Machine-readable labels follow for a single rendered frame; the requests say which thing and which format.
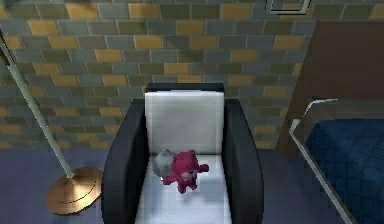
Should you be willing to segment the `grey teddy bear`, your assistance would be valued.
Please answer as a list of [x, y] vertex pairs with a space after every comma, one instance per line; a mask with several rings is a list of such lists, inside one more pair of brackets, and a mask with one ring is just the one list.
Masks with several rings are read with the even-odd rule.
[[153, 171], [159, 177], [166, 177], [174, 173], [172, 164], [175, 153], [169, 149], [159, 152], [153, 160]]

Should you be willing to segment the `brown bed with blue blanket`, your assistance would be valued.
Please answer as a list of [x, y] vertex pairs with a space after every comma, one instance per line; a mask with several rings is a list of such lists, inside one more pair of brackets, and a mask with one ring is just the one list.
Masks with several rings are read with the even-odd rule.
[[344, 224], [384, 224], [384, 19], [319, 20], [277, 143]]

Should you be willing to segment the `framed wall picture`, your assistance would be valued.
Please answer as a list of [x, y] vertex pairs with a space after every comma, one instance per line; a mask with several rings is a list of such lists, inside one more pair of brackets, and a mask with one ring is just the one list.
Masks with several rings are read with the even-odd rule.
[[301, 0], [299, 3], [284, 3], [281, 9], [274, 8], [274, 0], [266, 0], [265, 10], [271, 15], [305, 15], [311, 0]]

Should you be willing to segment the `red teddy bear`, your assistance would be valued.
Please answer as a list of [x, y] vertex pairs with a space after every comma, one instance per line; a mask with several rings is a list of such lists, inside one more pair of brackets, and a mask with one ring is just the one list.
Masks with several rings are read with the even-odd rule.
[[184, 194], [187, 188], [195, 190], [197, 188], [197, 174], [209, 171], [208, 164], [200, 164], [194, 150], [179, 152], [173, 156], [173, 173], [162, 178], [164, 185], [177, 182], [177, 189], [180, 194]]

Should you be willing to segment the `brass floor lamp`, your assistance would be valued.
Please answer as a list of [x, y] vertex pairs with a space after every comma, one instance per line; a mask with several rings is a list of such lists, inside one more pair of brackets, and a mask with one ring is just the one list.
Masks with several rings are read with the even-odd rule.
[[1, 30], [0, 58], [13, 77], [36, 122], [41, 128], [43, 135], [65, 172], [65, 175], [57, 179], [50, 187], [46, 196], [47, 208], [56, 215], [72, 215], [84, 211], [92, 206], [101, 196], [103, 172], [97, 167], [81, 167], [74, 170], [70, 168], [35, 103], [27, 84], [24, 82], [5, 43]]

